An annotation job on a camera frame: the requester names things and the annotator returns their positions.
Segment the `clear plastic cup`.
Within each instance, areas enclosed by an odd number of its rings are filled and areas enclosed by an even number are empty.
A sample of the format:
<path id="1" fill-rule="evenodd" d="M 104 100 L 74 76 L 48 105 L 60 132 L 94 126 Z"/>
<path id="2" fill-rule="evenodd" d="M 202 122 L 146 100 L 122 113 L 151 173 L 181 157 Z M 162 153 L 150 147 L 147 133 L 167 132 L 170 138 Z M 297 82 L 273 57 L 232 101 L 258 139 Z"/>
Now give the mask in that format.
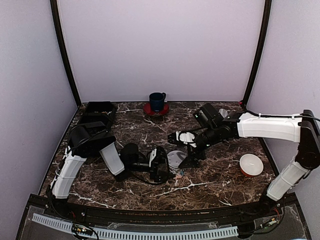
<path id="1" fill-rule="evenodd" d="M 177 176 L 183 176 L 184 175 L 184 171 L 180 168 L 169 168 L 169 176 L 170 178 L 175 178 Z"/>

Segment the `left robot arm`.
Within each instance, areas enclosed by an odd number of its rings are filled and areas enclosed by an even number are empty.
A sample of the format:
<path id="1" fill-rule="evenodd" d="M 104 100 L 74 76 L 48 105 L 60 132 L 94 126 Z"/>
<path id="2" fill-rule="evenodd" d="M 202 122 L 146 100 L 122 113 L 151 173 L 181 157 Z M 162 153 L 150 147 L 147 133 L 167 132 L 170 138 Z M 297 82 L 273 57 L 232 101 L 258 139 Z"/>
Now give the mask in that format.
<path id="1" fill-rule="evenodd" d="M 77 124 L 69 132 L 64 156 L 47 188 L 47 195 L 54 198 L 51 210 L 60 218 L 71 213 L 67 199 L 77 174 L 87 159 L 101 157 L 107 169 L 118 181 L 128 176 L 149 184 L 161 185 L 170 177 L 169 160 L 163 147 L 157 146 L 147 154 L 140 152 L 135 143 L 116 147 L 116 137 L 102 121 Z"/>

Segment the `black three-compartment candy bin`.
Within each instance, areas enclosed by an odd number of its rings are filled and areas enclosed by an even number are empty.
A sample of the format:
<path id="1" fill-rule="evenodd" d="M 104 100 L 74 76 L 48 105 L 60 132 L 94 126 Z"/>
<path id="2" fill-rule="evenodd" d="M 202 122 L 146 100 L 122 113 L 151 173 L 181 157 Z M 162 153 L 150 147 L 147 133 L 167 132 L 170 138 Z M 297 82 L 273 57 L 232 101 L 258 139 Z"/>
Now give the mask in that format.
<path id="1" fill-rule="evenodd" d="M 78 124 L 102 122 L 107 130 L 112 128 L 118 108 L 110 101 L 90 101 Z"/>

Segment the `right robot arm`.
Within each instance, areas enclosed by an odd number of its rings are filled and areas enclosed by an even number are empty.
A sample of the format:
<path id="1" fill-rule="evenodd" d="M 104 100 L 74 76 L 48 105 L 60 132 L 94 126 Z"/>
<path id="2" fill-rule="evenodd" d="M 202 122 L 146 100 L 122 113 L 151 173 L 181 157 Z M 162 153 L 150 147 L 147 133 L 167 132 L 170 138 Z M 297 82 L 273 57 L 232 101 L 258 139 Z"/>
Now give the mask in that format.
<path id="1" fill-rule="evenodd" d="M 217 110 L 206 103 L 193 116 L 203 132 L 182 130 L 174 133 L 179 144 L 188 146 L 188 157 L 199 157 L 204 150 L 229 139 L 260 138 L 297 144 L 296 156 L 269 184 L 264 199 L 255 205 L 255 213 L 266 217 L 275 208 L 275 201 L 296 185 L 309 172 L 320 166 L 319 119 L 311 110 L 290 115 L 268 115 L 250 110 Z"/>

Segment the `round metal lid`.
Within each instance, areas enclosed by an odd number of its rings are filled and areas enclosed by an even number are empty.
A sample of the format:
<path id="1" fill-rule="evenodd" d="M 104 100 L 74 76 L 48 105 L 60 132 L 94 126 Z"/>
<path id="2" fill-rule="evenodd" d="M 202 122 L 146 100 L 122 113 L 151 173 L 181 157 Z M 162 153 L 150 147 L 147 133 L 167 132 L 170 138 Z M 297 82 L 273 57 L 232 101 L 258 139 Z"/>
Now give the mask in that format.
<path id="1" fill-rule="evenodd" d="M 180 150 L 173 150 L 167 154 L 168 164 L 170 168 L 178 169 L 187 154 Z"/>

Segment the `metal scoop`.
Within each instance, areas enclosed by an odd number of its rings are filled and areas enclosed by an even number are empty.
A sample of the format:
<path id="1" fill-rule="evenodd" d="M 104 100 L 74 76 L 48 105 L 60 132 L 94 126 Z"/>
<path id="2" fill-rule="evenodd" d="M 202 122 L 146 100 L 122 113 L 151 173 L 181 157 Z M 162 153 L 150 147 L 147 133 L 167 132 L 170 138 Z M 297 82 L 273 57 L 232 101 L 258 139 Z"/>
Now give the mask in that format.
<path id="1" fill-rule="evenodd" d="M 219 113 L 220 113 L 220 115 L 223 117 L 223 118 L 226 118 L 227 116 L 228 116 L 228 111 L 226 110 L 226 109 L 223 109 L 223 108 L 221 108 L 221 109 L 219 109 L 219 111 L 218 111 Z"/>

